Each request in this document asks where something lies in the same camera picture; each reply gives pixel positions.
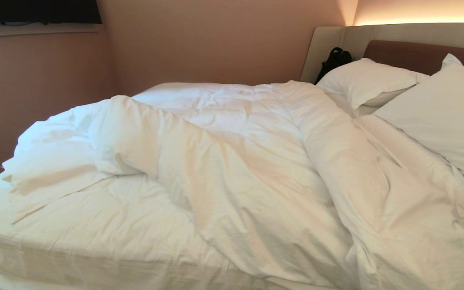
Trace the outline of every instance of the headboard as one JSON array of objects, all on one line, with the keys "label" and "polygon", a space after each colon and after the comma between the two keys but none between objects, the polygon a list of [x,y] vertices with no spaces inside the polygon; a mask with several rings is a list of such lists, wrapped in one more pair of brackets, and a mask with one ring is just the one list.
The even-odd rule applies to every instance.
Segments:
[{"label": "headboard", "polygon": [[440,70],[441,62],[448,53],[455,55],[464,65],[464,48],[401,41],[372,40],[364,57],[380,64],[432,75]]},{"label": "headboard", "polygon": [[447,53],[464,64],[464,23],[316,27],[300,81],[314,83],[322,61],[335,46],[350,52],[355,60],[366,52],[365,57],[378,62],[433,74]]}]

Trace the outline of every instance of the pink wall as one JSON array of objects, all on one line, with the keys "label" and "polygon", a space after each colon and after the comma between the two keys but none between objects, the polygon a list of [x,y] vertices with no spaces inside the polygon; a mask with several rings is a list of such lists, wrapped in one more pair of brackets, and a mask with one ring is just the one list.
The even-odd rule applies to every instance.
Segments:
[{"label": "pink wall", "polygon": [[353,22],[357,0],[99,0],[124,92],[169,81],[299,79],[316,26]]},{"label": "pink wall", "polygon": [[34,121],[119,91],[103,29],[0,37],[0,166]]},{"label": "pink wall", "polygon": [[359,0],[355,25],[464,22],[464,0]]}]

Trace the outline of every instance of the pillow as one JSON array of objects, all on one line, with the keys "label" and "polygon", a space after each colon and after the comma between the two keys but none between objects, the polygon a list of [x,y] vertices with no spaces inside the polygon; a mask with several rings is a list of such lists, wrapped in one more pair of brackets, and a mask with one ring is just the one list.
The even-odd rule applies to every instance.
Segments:
[{"label": "pillow", "polygon": [[356,112],[359,106],[371,100],[371,106],[387,103],[425,77],[424,74],[363,58],[331,70],[317,85],[326,93],[346,96]]},{"label": "pillow", "polygon": [[363,105],[370,106],[370,107],[382,107],[383,105],[386,105],[389,101],[391,101],[398,95],[402,94],[403,92],[409,90],[410,88],[412,88],[412,86],[409,88],[402,89],[402,90],[381,93],[377,97],[374,97],[373,99],[371,99],[370,101],[367,101]]},{"label": "pillow", "polygon": [[459,61],[459,59],[457,59],[457,57],[451,55],[451,54],[448,54],[445,59],[443,60],[443,62],[441,63],[441,69],[444,70],[445,68],[447,68],[447,66],[450,66],[451,64],[460,64],[460,65],[463,65],[461,63],[461,61]]},{"label": "pillow", "polygon": [[375,112],[464,175],[464,66],[450,64]]}]

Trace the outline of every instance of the wooden headboard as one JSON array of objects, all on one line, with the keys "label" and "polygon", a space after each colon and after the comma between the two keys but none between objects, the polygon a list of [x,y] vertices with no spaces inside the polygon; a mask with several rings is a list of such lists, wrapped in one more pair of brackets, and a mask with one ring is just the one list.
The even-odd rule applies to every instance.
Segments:
[{"label": "wooden headboard", "polygon": [[464,48],[401,41],[372,40],[364,57],[380,64],[432,75],[440,70],[448,53],[455,55],[464,65]]}]

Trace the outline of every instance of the backpack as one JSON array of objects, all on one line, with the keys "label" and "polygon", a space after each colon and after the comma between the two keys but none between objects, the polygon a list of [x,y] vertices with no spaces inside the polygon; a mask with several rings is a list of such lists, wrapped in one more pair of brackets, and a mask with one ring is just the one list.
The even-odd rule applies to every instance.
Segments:
[{"label": "backpack", "polygon": [[348,64],[352,62],[352,55],[348,51],[343,51],[341,48],[334,48],[329,55],[327,61],[322,63],[322,70],[316,79],[315,85],[324,77],[328,72],[342,66],[344,64]]}]

